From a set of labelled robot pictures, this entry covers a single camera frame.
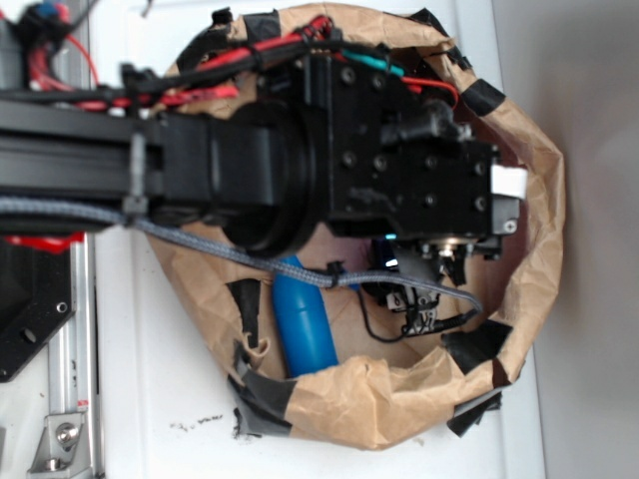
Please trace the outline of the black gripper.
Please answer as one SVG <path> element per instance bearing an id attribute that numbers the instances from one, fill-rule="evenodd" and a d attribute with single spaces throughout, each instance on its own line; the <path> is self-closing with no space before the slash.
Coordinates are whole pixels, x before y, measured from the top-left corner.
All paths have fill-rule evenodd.
<path id="1" fill-rule="evenodd" d="M 317 142 L 319 221 L 339 237 L 477 242 L 493 254 L 518 229 L 526 172 L 504 167 L 442 101 L 328 55 L 304 60 Z"/>

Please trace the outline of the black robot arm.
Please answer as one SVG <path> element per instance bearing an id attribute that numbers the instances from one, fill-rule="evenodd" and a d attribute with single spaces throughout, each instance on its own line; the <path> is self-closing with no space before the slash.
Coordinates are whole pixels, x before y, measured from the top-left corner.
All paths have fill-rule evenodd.
<path id="1" fill-rule="evenodd" d="M 516 231 L 526 184 L 446 103 L 329 55 L 265 72 L 226 120 L 1 105 L 3 195 L 112 209 L 121 223 L 203 222 L 259 257 L 297 252 L 318 225 L 494 247 Z"/>

